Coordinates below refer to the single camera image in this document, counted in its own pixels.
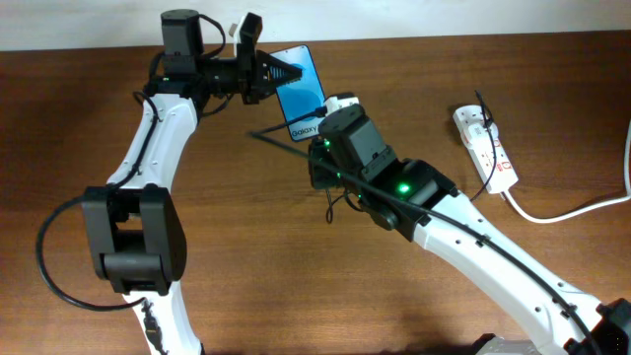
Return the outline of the blue screen Galaxy smartphone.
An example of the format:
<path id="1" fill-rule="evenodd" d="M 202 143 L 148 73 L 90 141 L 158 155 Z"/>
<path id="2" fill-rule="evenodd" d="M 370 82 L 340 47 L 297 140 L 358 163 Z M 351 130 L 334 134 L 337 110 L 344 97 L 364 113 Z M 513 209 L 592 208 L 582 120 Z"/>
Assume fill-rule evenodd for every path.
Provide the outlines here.
<path id="1" fill-rule="evenodd" d="M 277 98 L 286 121 L 320 108 L 324 104 L 324 91 L 310 49 L 306 45 L 285 48 L 271 55 L 302 70 L 302 77 L 277 89 Z M 318 134 L 322 117 L 311 116 L 288 126 L 290 138 L 300 142 Z"/>

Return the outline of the white power strip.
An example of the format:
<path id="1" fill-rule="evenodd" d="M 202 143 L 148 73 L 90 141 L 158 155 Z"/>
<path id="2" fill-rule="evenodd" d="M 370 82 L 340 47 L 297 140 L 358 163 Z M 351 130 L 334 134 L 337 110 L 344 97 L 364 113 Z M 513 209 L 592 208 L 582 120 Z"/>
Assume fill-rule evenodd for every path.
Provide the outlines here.
<path id="1" fill-rule="evenodd" d="M 466 147 L 474 166 L 477 169 L 482 182 L 485 183 L 491 178 L 486 185 L 486 190 L 491 194 L 497 194 L 507 191 L 519 178 L 516 170 L 509 160 L 504 146 L 499 140 L 493 139 L 494 148 L 491 147 L 491 140 L 482 144 L 471 146 L 468 145 L 464 136 L 465 128 L 472 123 L 484 123 L 482 118 L 482 109 L 477 105 L 461 106 L 454 115 L 454 122 L 460 134 L 460 138 Z"/>

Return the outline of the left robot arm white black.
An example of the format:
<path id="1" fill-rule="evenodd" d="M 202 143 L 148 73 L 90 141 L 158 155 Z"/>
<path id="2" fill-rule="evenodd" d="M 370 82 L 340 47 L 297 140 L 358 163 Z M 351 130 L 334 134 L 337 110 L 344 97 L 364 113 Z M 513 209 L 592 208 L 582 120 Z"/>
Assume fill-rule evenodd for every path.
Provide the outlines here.
<path id="1" fill-rule="evenodd" d="M 232 58 L 204 50 L 203 18 L 186 9 L 162 14 L 164 50 L 140 93 L 138 130 L 106 185 L 87 188 L 82 200 L 96 274 L 134 311 L 153 354 L 204 351 L 183 301 L 187 246 L 171 189 L 207 103 L 239 95 L 254 105 L 301 77 L 300 69 L 257 49 L 261 17 L 242 17 Z"/>

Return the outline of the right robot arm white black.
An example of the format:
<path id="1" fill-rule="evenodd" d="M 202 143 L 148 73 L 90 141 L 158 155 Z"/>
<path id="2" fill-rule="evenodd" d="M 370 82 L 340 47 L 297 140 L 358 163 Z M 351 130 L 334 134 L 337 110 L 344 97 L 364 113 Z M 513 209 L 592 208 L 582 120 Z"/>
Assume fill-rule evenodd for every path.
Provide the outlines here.
<path id="1" fill-rule="evenodd" d="M 330 170 L 375 224 L 452 265 L 526 333 L 484 335 L 478 353 L 629 353 L 629 301 L 606 305 L 548 270 L 431 165 L 398 160 L 360 105 L 328 110 L 318 133 L 312 164 Z"/>

